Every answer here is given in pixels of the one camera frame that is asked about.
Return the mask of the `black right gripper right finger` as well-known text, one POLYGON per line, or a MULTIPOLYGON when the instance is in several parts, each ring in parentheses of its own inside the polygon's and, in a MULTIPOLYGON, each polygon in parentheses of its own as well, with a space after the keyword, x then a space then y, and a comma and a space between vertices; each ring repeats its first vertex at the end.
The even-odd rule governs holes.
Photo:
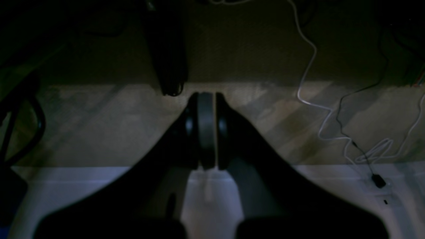
POLYGON ((373 213, 298 173, 216 94, 218 167, 238 187, 244 219, 236 239, 388 239, 373 213))

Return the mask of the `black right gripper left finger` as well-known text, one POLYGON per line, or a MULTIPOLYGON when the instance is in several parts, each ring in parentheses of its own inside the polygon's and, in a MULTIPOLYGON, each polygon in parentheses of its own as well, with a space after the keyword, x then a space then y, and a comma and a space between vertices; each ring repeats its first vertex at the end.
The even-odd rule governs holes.
POLYGON ((186 239, 178 195, 165 186, 214 168, 212 93, 194 93, 153 148, 121 177, 94 194, 44 217, 35 239, 186 239))

